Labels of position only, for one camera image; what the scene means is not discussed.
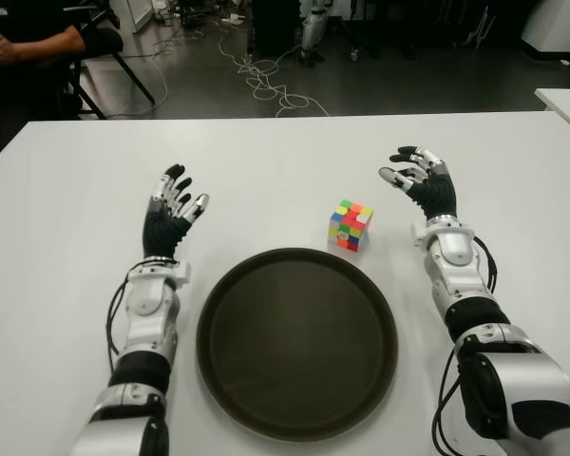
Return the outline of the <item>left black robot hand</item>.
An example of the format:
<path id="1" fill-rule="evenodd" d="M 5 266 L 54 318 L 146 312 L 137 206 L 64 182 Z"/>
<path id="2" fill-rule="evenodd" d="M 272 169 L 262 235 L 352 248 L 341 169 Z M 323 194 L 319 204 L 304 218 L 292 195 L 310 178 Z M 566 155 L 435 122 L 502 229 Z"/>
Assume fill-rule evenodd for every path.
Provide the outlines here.
<path id="1" fill-rule="evenodd" d="M 192 179 L 184 173 L 184 165 L 172 165 L 161 175 L 150 195 L 142 228 L 145 258 L 173 259 L 178 244 L 207 209 L 209 196 L 201 194 L 192 199 L 187 192 Z"/>

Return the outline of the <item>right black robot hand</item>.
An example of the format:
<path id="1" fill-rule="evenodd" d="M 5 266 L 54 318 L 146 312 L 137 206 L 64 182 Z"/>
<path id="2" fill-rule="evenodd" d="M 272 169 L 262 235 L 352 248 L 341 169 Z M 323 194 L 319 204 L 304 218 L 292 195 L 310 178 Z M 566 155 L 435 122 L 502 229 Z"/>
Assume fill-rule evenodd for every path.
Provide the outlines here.
<path id="1" fill-rule="evenodd" d="M 457 199 L 453 181 L 444 161 L 423 146 L 400 146 L 390 156 L 393 163 L 408 163 L 405 169 L 381 167 L 379 176 L 405 193 L 423 211 L 426 219 L 457 217 Z"/>

